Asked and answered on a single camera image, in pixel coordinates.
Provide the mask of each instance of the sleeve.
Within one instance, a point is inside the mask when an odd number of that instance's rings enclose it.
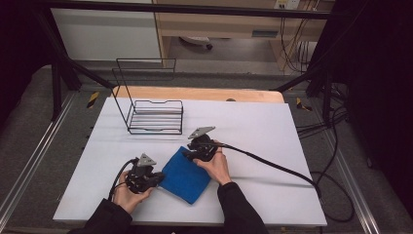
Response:
[[[121,234],[131,225],[131,215],[122,207],[103,199],[84,228],[74,229],[68,234]]]
[[[226,233],[268,234],[260,215],[246,200],[245,195],[235,182],[219,186],[218,199],[225,216]]]

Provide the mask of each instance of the human hand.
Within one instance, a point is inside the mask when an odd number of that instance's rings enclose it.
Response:
[[[209,176],[219,184],[224,185],[231,182],[227,158],[222,153],[222,147],[218,147],[215,155],[213,155],[209,162],[204,162],[200,159],[194,159],[193,161],[198,167],[205,169]]]
[[[131,214],[139,203],[149,197],[154,188],[151,187],[145,192],[139,194],[132,193],[125,184],[128,172],[129,171],[122,172],[119,177],[120,185],[118,185],[115,189],[113,203],[121,206],[127,213]]]

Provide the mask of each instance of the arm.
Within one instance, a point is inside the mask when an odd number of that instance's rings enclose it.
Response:
[[[74,229],[68,234],[121,234],[131,225],[131,213],[136,206],[149,197],[153,188],[144,193],[134,194],[125,185],[128,172],[119,177],[113,202],[103,199],[84,228]]]
[[[218,147],[209,162],[198,159],[194,159],[194,162],[219,183],[218,199],[225,216],[226,233],[268,233],[260,215],[247,201],[238,185],[231,180],[227,159],[221,147]]]
[[[226,233],[268,233],[260,215],[235,182],[220,185],[218,199],[225,216]]]

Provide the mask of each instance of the blue towel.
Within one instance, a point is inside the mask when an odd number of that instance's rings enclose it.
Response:
[[[181,146],[169,159],[162,169],[165,178],[159,185],[189,204],[194,204],[206,189],[210,177],[207,171],[182,154],[186,150]]]

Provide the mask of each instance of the wire rack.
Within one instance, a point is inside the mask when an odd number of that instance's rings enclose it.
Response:
[[[183,104],[181,100],[144,100],[131,96],[130,85],[137,86],[148,79],[144,76],[158,77],[156,81],[173,79],[174,59],[164,58],[118,58],[117,68],[112,72],[118,88],[112,95],[132,135],[182,135]],[[125,89],[129,103],[125,105],[119,98],[119,91]]]

